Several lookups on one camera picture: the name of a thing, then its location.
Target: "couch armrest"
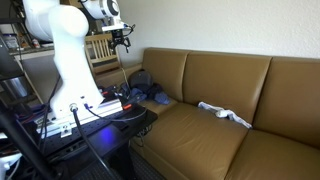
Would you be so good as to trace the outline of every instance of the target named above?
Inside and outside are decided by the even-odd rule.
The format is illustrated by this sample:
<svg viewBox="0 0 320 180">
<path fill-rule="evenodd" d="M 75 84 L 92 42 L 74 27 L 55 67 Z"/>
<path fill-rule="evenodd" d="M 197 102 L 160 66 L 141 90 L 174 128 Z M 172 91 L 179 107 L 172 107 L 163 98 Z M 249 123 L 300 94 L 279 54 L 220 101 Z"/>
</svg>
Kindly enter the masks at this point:
<svg viewBox="0 0 320 180">
<path fill-rule="evenodd" d="M 111 85 L 120 86 L 121 83 L 125 82 L 125 75 L 126 78 L 129 78 L 130 75 L 142 68 L 141 64 L 136 64 L 134 66 L 130 66 L 127 68 L 118 69 L 109 73 L 101 74 L 96 76 L 95 81 L 96 84 L 99 86 L 108 87 Z"/>
</svg>

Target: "couch backrest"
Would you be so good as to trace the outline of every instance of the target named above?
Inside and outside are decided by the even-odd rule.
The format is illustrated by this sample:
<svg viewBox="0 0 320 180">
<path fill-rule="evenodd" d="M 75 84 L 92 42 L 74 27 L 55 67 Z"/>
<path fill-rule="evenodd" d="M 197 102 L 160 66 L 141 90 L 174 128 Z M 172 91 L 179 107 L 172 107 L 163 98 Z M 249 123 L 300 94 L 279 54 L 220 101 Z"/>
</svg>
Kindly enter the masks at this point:
<svg viewBox="0 0 320 180">
<path fill-rule="evenodd" d="M 182 101 L 182 79 L 188 50 L 148 48 L 144 51 L 142 68 L 150 72 L 170 97 Z"/>
<path fill-rule="evenodd" d="M 234 111 L 252 123 L 271 57 L 191 52 L 185 67 L 184 101 Z"/>
<path fill-rule="evenodd" d="M 320 148 L 320 61 L 273 58 L 253 127 Z"/>
</svg>

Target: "wooden chair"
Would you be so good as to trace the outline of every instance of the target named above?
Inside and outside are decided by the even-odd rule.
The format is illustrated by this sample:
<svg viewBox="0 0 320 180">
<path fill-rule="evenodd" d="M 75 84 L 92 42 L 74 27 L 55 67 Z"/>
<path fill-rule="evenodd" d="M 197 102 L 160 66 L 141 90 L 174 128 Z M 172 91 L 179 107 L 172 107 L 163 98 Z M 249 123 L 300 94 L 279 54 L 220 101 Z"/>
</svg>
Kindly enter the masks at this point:
<svg viewBox="0 0 320 180">
<path fill-rule="evenodd" d="M 117 52 L 108 45 L 108 40 L 111 39 L 111 34 L 98 34 L 85 38 L 86 56 L 93 77 L 121 67 Z"/>
</svg>

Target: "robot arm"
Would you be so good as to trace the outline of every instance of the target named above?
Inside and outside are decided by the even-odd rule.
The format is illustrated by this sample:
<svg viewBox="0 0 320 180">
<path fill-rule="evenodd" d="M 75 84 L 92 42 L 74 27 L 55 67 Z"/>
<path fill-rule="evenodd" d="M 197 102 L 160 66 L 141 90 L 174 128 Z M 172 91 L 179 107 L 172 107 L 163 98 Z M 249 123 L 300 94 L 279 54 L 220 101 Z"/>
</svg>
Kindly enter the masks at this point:
<svg viewBox="0 0 320 180">
<path fill-rule="evenodd" d="M 30 33 L 54 42 L 54 62 L 63 84 L 50 102 L 52 118 L 70 119 L 73 117 L 70 107 L 74 105 L 78 108 L 79 119 L 81 112 L 87 112 L 88 108 L 99 108 L 103 97 L 93 80 L 84 51 L 89 28 L 85 15 L 76 7 L 60 5 L 59 0 L 23 0 L 23 4 Z M 114 19 L 114 24 L 105 30 L 117 31 L 125 27 L 115 0 L 87 0 L 83 5 L 97 19 L 105 16 Z"/>
<path fill-rule="evenodd" d="M 107 19 L 105 26 L 102 26 L 102 31 L 111 31 L 112 42 L 111 47 L 114 49 L 117 45 L 121 44 L 128 48 L 131 46 L 128 37 L 123 35 L 122 30 L 129 28 L 131 32 L 133 27 L 121 21 L 120 9 L 116 0 L 99 0 L 99 1 L 80 1 L 82 6 L 89 12 L 94 19 Z"/>
</svg>

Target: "towel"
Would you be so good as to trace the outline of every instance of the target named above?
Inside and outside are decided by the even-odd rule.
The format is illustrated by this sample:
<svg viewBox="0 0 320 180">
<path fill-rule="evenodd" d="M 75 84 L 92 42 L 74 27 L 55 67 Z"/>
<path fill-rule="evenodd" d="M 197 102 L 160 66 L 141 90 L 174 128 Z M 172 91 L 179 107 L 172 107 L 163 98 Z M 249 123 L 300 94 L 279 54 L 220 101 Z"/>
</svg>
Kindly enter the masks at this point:
<svg viewBox="0 0 320 180">
<path fill-rule="evenodd" d="M 234 113 L 231 110 L 225 110 L 222 107 L 212 106 L 212 105 L 204 103 L 204 102 L 200 102 L 198 104 L 198 107 L 205 109 L 205 110 L 209 110 L 210 112 L 214 113 L 216 115 L 216 117 L 218 117 L 218 118 L 227 118 L 231 121 L 235 121 L 237 123 L 240 123 L 247 128 L 252 128 L 251 124 L 247 123 L 245 120 L 243 120 L 242 118 L 237 116 L 236 113 Z"/>
</svg>

